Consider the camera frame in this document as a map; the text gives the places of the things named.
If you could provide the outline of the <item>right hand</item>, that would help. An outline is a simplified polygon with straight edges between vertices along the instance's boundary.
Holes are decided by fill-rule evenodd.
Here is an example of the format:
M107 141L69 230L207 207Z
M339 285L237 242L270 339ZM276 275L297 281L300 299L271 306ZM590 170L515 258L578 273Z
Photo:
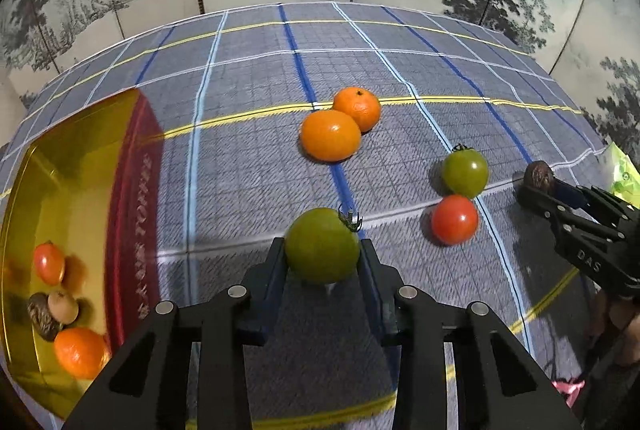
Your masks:
M610 296L600 289L594 297L590 327L596 361L618 346L614 363L623 367L639 361L639 306L632 300Z

